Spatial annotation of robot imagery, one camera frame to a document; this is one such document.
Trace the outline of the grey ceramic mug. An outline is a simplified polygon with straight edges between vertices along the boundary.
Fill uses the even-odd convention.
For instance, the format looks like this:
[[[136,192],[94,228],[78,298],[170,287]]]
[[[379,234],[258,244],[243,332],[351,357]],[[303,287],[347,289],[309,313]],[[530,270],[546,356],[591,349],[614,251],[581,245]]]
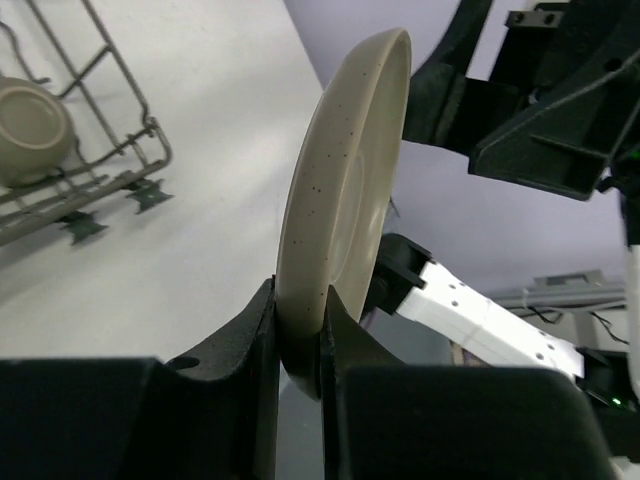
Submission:
[[[1,184],[21,188],[58,168],[75,145],[75,128],[63,103],[43,87],[1,79]]]

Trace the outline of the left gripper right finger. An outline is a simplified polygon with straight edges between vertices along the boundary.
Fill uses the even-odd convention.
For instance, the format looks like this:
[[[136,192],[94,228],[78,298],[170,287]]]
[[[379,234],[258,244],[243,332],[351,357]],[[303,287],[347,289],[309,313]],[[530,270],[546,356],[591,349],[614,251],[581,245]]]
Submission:
[[[549,369],[408,365],[330,291],[320,335],[329,479],[613,479],[582,392]]]

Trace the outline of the beige ceramic saucer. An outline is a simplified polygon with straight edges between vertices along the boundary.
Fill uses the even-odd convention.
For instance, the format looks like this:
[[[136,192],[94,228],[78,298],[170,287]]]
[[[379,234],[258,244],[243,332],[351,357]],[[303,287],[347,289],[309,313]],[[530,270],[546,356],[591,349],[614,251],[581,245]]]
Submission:
[[[395,181],[411,76],[402,28],[344,58],[316,106],[292,177],[275,278],[281,359],[291,381],[320,395],[319,334],[327,295],[349,316],[365,304]]]

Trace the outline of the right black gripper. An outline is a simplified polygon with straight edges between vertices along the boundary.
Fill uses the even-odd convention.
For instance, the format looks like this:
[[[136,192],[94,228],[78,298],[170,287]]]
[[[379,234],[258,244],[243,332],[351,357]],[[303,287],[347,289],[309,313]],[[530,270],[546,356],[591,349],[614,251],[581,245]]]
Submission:
[[[467,76],[491,6],[458,3],[411,77],[402,138],[447,150],[477,144],[469,159],[476,176],[576,200],[609,189],[638,196],[638,2],[570,2],[540,77],[556,66],[574,70],[531,106],[509,76]]]

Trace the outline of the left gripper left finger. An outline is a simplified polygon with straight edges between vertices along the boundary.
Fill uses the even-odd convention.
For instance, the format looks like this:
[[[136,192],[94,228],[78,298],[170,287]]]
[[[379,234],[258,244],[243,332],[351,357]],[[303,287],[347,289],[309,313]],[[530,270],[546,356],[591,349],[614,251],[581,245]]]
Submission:
[[[274,283],[195,347],[154,358],[7,359],[5,479],[271,479]]]

